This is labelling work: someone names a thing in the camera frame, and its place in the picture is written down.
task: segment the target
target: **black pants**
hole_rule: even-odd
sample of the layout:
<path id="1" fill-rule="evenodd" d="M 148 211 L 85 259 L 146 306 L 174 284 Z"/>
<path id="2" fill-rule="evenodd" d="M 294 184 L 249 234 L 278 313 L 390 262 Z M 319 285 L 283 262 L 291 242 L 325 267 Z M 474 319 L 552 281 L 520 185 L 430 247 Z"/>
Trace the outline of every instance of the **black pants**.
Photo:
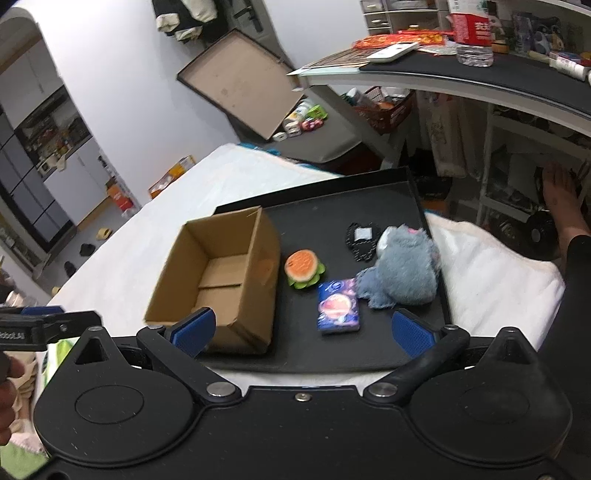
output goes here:
<path id="1" fill-rule="evenodd" d="M 558 457 L 575 477 L 591 478 L 591 237 L 570 245 L 566 289 L 538 354 L 573 406 L 573 425 Z"/>

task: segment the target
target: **plastic water bottle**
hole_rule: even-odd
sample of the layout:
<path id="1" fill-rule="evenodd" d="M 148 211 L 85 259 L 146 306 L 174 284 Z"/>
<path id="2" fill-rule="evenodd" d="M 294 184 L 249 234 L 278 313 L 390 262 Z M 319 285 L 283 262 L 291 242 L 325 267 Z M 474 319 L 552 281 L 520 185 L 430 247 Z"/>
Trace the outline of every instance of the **plastic water bottle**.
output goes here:
<path id="1" fill-rule="evenodd" d="M 490 67 L 494 56 L 486 0 L 448 0 L 448 3 L 458 61 L 472 67 Z"/>

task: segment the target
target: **red packaging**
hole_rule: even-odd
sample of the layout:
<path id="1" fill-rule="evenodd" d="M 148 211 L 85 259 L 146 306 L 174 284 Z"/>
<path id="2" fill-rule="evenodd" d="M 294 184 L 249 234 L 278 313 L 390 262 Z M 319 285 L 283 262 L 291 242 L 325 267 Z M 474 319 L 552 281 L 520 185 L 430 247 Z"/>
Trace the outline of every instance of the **red packaging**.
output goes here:
<path id="1" fill-rule="evenodd" d="M 304 132 L 312 132 L 312 130 L 314 130 L 314 121 L 313 120 L 304 120 L 301 123 L 301 129 Z"/>
<path id="2" fill-rule="evenodd" d="M 482 0 L 449 0 L 453 17 L 454 40 L 464 45 L 492 45 L 486 2 Z"/>
<path id="3" fill-rule="evenodd" d="M 387 35 L 372 35 L 363 40 L 358 40 L 353 43 L 353 48 L 360 50 L 362 48 L 386 48 L 400 42 L 418 41 L 422 46 L 424 45 L 445 45 L 443 38 L 444 32 L 437 30 L 432 31 L 412 31 L 407 33 L 391 33 Z"/>
<path id="4" fill-rule="evenodd" d="M 107 182 L 106 188 L 107 194 L 113 199 L 122 212 L 134 206 L 134 203 L 123 194 L 121 188 L 115 183 L 114 179 L 110 179 Z"/>

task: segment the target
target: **basket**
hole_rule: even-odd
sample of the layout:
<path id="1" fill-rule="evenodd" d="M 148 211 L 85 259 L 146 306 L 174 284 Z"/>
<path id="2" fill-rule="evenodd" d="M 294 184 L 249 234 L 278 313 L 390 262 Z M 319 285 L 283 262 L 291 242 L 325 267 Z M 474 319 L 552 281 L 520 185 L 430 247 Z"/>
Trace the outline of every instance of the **basket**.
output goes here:
<path id="1" fill-rule="evenodd" d="M 374 102 L 385 101 L 381 87 L 371 87 L 365 95 Z M 365 106 L 354 106 L 355 111 L 364 117 L 369 124 L 381 135 L 392 132 L 402 121 L 408 117 L 415 104 L 415 92 L 410 92 L 405 98 L 394 104 L 394 108 L 383 110 L 379 107 L 368 108 Z"/>

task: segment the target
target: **hanging jacket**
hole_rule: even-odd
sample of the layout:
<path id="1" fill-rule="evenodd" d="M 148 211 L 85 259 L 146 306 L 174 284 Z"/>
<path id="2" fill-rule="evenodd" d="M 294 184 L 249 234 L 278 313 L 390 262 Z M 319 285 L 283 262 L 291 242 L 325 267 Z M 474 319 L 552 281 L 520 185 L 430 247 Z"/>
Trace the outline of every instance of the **hanging jacket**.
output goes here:
<path id="1" fill-rule="evenodd" d="M 213 0 L 152 0 L 156 28 L 187 42 L 199 37 L 203 26 L 217 18 Z"/>

